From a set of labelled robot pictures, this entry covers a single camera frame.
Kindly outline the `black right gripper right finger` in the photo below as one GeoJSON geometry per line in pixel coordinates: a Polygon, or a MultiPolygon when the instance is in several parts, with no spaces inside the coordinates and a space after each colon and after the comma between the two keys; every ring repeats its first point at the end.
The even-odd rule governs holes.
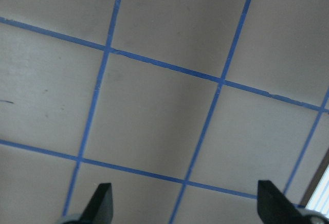
{"type": "Polygon", "coordinates": [[[257,213],[264,224],[304,223],[302,214],[269,180],[258,181],[257,213]]]}

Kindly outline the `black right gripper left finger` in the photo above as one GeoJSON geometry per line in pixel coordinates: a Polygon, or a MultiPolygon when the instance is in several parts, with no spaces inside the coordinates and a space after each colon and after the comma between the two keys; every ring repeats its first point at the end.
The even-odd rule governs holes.
{"type": "Polygon", "coordinates": [[[113,220],[113,192],[111,183],[98,185],[78,223],[109,224],[113,220]]]}

